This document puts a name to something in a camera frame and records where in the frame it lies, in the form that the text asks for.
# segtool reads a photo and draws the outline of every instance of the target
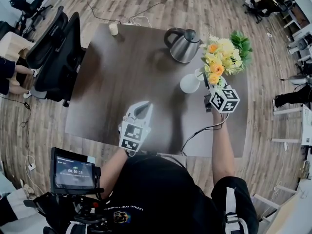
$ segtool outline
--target silver electric kettle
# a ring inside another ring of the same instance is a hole
[[[170,35],[176,35],[174,40],[168,40]],[[190,62],[197,53],[199,45],[202,44],[199,34],[193,29],[171,28],[165,33],[164,42],[170,49],[174,59],[179,62]]]

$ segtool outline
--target black t-shirt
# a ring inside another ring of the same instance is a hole
[[[221,179],[210,199],[184,168],[156,156],[128,159],[101,212],[115,233],[224,233],[226,187],[235,188],[236,213],[256,234],[258,220],[244,180]]]

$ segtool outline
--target flower bouquet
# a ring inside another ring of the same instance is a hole
[[[202,73],[207,75],[212,85],[222,82],[221,75],[235,75],[243,71],[251,62],[250,40],[244,37],[241,32],[234,31],[230,39],[219,39],[209,36],[207,44],[201,45],[204,48],[204,67]]]

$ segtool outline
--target orange flower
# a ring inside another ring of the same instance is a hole
[[[215,43],[212,43],[208,46],[208,51],[210,53],[214,53],[218,49],[218,45]]]
[[[210,84],[216,85],[219,82],[220,76],[216,75],[216,74],[210,74],[208,77],[208,81],[210,82]]]
[[[209,66],[209,69],[210,69],[210,72],[220,76],[223,74],[224,72],[224,67],[220,64],[216,64],[216,63],[212,63],[210,66]]]

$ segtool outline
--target black pants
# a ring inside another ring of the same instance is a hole
[[[295,103],[306,103],[312,101],[312,88],[309,85],[306,85],[298,92],[279,95],[275,98],[275,106],[281,107],[286,103],[295,104]]]

